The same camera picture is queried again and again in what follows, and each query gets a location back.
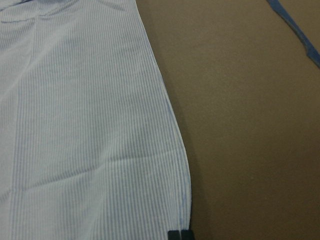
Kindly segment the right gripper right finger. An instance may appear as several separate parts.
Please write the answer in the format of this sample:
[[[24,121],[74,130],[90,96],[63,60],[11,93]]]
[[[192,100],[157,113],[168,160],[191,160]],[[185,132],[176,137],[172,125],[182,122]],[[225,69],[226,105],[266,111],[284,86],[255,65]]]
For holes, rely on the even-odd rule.
[[[190,229],[183,229],[180,232],[181,240],[194,240],[194,232]]]

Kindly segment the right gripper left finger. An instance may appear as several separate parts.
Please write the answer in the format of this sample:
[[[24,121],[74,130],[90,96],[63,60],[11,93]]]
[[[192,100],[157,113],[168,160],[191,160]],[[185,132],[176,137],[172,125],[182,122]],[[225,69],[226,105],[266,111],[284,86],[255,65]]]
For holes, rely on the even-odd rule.
[[[167,232],[168,240],[181,240],[181,234],[179,230],[169,230]]]

